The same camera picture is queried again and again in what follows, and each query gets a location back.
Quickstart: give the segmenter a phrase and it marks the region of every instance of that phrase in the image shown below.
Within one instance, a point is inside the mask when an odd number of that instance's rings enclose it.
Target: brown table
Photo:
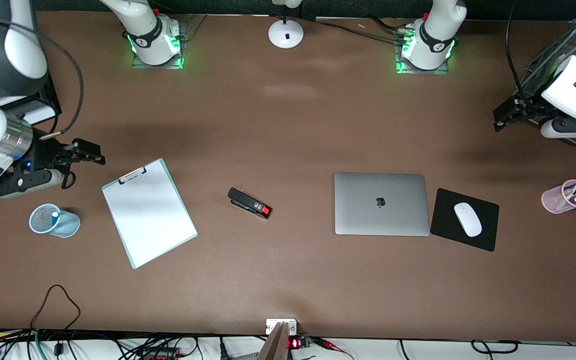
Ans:
[[[279,50],[267,39],[272,18],[210,16],[176,71],[131,70],[112,13],[38,21],[86,80],[62,141],[100,144],[107,164],[74,165],[69,190],[0,200],[0,328],[27,327],[61,283],[82,309],[79,329],[258,334],[267,318],[295,317],[322,336],[576,342],[576,211],[540,203],[576,178],[576,148],[525,123],[493,131],[492,110],[514,88],[502,22],[467,22],[450,75],[437,76],[398,75],[391,46],[306,21],[303,43]],[[515,23],[518,68],[566,27]],[[64,125],[76,78],[46,52]],[[199,235],[132,269],[101,187],[158,157]],[[423,174],[430,211],[439,187],[498,203],[496,249],[335,235],[339,171]],[[267,202],[272,217],[230,205],[230,187]],[[32,233],[42,203],[73,210],[81,229]],[[37,326],[62,328],[74,314],[55,292]]]

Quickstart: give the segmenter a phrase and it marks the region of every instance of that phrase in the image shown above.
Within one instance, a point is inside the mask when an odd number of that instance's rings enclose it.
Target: teal cable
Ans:
[[[39,351],[39,355],[41,356],[42,360],[48,360],[48,358],[46,358],[46,354],[44,353],[44,349],[42,349],[41,344],[39,344],[39,331],[34,333],[34,344],[37,345],[37,350]]]

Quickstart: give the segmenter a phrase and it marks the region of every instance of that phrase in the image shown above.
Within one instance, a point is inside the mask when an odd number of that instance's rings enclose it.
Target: laptop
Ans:
[[[429,237],[424,176],[335,173],[334,232],[338,235]]]

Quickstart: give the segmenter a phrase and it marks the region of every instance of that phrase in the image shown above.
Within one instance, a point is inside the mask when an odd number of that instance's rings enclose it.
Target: mouse pad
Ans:
[[[455,205],[468,203],[481,222],[481,233],[474,237],[466,235],[455,214]],[[499,205],[478,198],[455,193],[446,189],[437,189],[434,201],[432,225],[430,233],[438,237],[454,240],[475,248],[487,251],[495,250],[497,239],[497,223],[499,220]]]

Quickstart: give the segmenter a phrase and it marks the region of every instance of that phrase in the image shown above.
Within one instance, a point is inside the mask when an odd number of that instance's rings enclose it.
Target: empty mesh cup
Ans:
[[[541,194],[541,204],[543,207],[553,214],[561,214],[568,210],[576,209],[576,203],[572,201],[573,198],[566,200],[564,194],[564,188],[574,184],[576,184],[576,180],[573,178],[564,182],[562,185],[544,191],[543,194]]]
[[[30,230],[37,234],[48,234],[59,238],[69,238],[75,235],[81,223],[79,216],[61,210],[52,203],[44,203],[37,207],[28,219]]]

